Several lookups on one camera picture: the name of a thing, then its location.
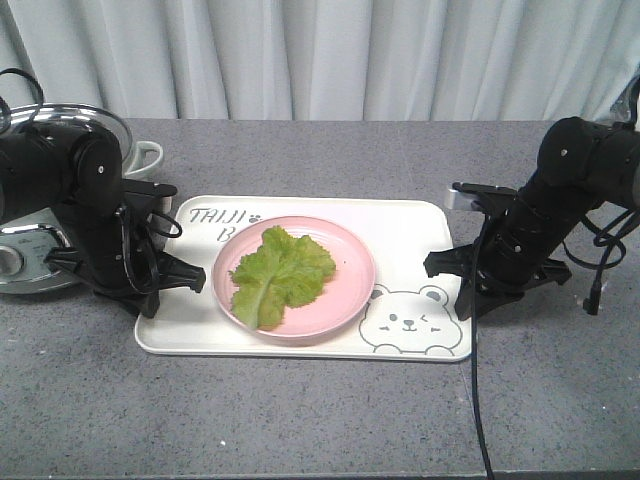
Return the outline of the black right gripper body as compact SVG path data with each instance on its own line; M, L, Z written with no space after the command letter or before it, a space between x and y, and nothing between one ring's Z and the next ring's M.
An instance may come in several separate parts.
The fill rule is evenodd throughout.
M477 300L519 300L534 288L571 278L550 257L573 228L573 214L550 204L552 195L520 192L485 219L474 245L472 279Z

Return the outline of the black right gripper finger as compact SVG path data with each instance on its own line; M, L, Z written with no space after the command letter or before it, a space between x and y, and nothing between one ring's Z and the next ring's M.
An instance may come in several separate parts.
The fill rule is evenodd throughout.
M477 270L478 255L478 246L468 244L445 251L432 251L425 258L423 265L430 278L441 274L472 278Z
M476 274L476 283L471 278L461 280L455 302L455 312L459 320L466 320L475 313L477 318L509 303L519 301L523 291L488 276Z

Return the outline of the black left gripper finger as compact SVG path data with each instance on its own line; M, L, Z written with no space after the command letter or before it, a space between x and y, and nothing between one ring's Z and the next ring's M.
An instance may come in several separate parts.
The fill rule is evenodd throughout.
M93 293L119 303L126 311L133 315L142 314L147 318L153 318L160 307L158 289L140 293L133 287L116 289L93 288Z
M206 272L202 267L191 265L166 252L157 257L159 270L159 290L188 287L201 293L206 282Z

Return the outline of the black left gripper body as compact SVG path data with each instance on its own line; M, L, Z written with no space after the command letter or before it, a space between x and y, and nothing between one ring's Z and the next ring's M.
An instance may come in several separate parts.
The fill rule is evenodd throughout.
M123 197L107 213L75 201L55 205L53 213L71 245L52 249L46 264L92 289L133 287L140 293L158 289L160 251L152 240L155 232L130 224Z

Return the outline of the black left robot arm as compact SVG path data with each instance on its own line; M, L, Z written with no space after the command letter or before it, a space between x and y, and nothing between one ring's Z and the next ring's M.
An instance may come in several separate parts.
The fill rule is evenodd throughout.
M71 241L44 262L134 313L152 318L164 289L202 291L206 273L155 246L150 218L170 217L173 185L126 179L104 128L41 123L1 138L1 220L51 209Z

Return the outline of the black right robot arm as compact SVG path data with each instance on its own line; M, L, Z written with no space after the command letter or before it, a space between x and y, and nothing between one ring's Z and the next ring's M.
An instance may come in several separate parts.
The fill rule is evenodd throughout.
M595 272L583 303L595 315L602 274L618 264L610 256L626 251L623 239L639 225L639 133L632 122L562 119L544 136L537 169L522 188L456 182L449 200L454 209L485 216L472 244L431 252L424 261L431 277L460 277L459 319L516 302L530 289L564 284L571 272L550 256L579 224L604 250L598 263L581 264Z

